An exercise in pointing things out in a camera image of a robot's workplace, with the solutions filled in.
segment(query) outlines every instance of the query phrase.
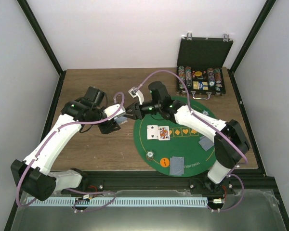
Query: black metal frame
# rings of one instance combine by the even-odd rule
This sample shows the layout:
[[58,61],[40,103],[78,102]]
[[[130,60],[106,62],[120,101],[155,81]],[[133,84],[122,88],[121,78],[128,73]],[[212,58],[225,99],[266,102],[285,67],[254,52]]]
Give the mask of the black metal frame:
[[[26,0],[17,0],[22,10],[24,11],[28,21],[30,22],[32,28],[37,34],[41,44],[43,45],[46,53],[48,54],[53,66],[59,74],[58,84],[54,93],[53,101],[47,116],[46,124],[43,130],[43,134],[41,140],[47,135],[50,131],[54,113],[58,104],[58,100],[60,97],[61,89],[63,86],[64,78],[66,75],[66,71],[63,71],[57,58],[55,57],[41,27],[39,26],[30,6]],[[254,26],[252,27],[247,39],[245,40],[238,56],[236,57],[232,67],[229,72],[229,76],[232,82],[232,86],[235,91],[236,99],[238,101],[238,105],[240,107],[247,132],[250,138],[251,145],[253,147],[255,157],[258,164],[258,169],[244,169],[244,170],[235,170],[236,173],[241,179],[244,181],[244,185],[246,189],[272,189],[275,197],[279,200],[279,209],[282,214],[285,226],[287,230],[289,230],[289,218],[287,212],[285,210],[282,198],[279,194],[278,187],[276,185],[275,179],[273,177],[266,176],[265,169],[259,154],[259,150],[257,148],[257,144],[255,138],[253,136],[250,123],[244,108],[244,104],[241,103],[242,99],[236,85],[236,80],[234,78],[234,72],[242,61],[244,55],[246,54],[248,48],[250,47],[252,41],[257,35],[261,25],[265,21],[267,15],[269,14],[272,6],[274,5],[276,0],[267,0],[265,5],[263,6],[262,11],[260,12]],[[163,175],[156,171],[120,171],[120,172],[86,172],[88,174],[89,181],[94,184],[102,184],[103,189],[105,190],[184,190],[190,186],[191,182],[194,180],[201,180],[204,178],[207,172],[204,172],[197,177],[189,177],[189,178],[174,178],[170,176]],[[237,180],[231,180],[233,185],[233,189],[239,189],[240,184]],[[197,194],[199,191],[197,189],[191,190],[191,193]],[[17,204],[14,203],[10,216],[8,218],[5,231],[10,231],[12,228],[13,220],[17,211]]]
[[239,54],[237,55],[235,61],[233,62],[230,71],[231,73],[236,72],[237,68],[239,67],[244,55],[246,54],[247,50],[249,49],[250,45],[254,41],[258,31],[260,30],[262,24],[264,23],[266,17],[268,16],[271,8],[274,6],[276,0],[266,0],[260,14],[258,15],[254,25],[252,26],[249,35],[247,36]]

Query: white wall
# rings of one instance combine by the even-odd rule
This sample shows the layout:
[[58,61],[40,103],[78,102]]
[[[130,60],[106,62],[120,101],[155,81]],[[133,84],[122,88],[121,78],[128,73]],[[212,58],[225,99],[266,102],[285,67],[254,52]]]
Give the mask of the white wall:
[[63,69],[175,67],[180,37],[234,39],[231,67],[265,0],[28,0]]
[[289,215],[289,0],[276,1],[235,76],[265,169]]
[[0,230],[15,199],[10,170],[39,143],[58,74],[15,0],[0,0]]

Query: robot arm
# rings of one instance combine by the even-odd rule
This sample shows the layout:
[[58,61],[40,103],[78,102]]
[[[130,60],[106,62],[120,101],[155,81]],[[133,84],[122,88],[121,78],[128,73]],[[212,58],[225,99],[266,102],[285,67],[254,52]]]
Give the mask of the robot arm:
[[[129,93],[135,98],[139,95],[139,91],[135,93],[134,89],[132,88]],[[155,115],[156,113],[160,113],[164,119],[190,127],[208,137],[214,142],[216,156],[216,161],[208,172],[208,178],[213,182],[213,184],[208,184],[208,188],[212,189],[212,187],[221,183],[229,171],[241,159],[240,154],[215,130],[193,116],[185,103],[172,100],[166,87],[160,81],[152,82],[149,85],[149,90],[152,100],[142,102],[141,104],[138,102],[131,104],[126,108],[127,114],[125,116],[132,119],[143,119],[146,114]],[[243,154],[250,149],[241,126],[235,120],[225,122],[211,118],[195,110],[193,112],[226,135]]]
[[[39,146],[28,155],[23,162],[15,160],[12,163],[12,174],[15,183],[18,185],[24,170],[28,164],[34,160],[22,183],[22,190],[44,201],[55,191],[79,186],[82,180],[82,172],[78,169],[64,172],[50,172],[54,161],[68,141],[83,129],[83,125],[81,124],[72,124],[63,128],[60,127],[71,122],[91,122],[109,118],[104,123],[98,125],[100,131],[103,134],[108,134],[112,131],[119,130],[120,127],[115,122],[114,117],[124,115],[125,109],[120,109],[114,115],[119,108],[119,104],[112,105],[108,108],[98,108],[103,97],[104,93],[102,91],[90,87],[84,97],[68,102],[61,111],[62,114],[59,116],[54,127]],[[39,156],[36,157],[36,153],[42,146],[42,151]]]

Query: wooden tabletop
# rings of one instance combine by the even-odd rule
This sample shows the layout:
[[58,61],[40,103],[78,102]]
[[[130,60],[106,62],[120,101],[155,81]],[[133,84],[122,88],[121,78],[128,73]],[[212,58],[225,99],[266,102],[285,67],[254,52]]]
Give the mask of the wooden tabletop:
[[[118,91],[125,94],[124,106],[127,107],[135,101],[128,90],[137,87],[145,77],[157,68],[136,68],[136,69],[77,69],[68,70],[63,83],[59,102],[55,112],[54,122],[56,122],[60,111],[64,105],[79,97],[84,96],[89,86],[94,86],[107,93],[110,105],[113,103],[112,97]],[[175,72],[175,68],[166,68]],[[247,136],[236,96],[231,85],[228,72],[223,68],[223,76],[226,86],[224,96],[211,96],[209,100],[199,100],[208,107],[217,118],[229,121],[237,120]],[[162,81],[170,95],[176,95],[175,77],[168,73],[157,73],[141,88],[145,100],[151,98],[148,84],[152,81]],[[152,168],[142,160],[138,154],[133,141],[134,122],[121,125],[119,131],[108,135],[100,133],[97,126],[86,133],[77,133],[66,147],[59,154],[52,170],[67,170],[76,167],[81,170],[152,170]],[[258,168],[253,150],[247,153],[248,165],[242,168]]]

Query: red cable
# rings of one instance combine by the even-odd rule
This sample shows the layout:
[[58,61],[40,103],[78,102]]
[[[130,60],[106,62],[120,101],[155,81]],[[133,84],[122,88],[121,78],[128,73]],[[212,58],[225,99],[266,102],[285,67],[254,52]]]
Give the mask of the red cable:
[[97,188],[96,188],[94,185],[90,185],[90,186],[88,187],[88,189],[95,189],[95,192],[98,191]]
[[224,203],[225,203],[225,202],[226,202],[226,196],[227,196],[227,189],[226,189],[226,187],[223,186],[223,185],[222,185],[222,188],[223,188],[223,190],[224,190],[224,192],[225,192],[225,196],[224,196]]

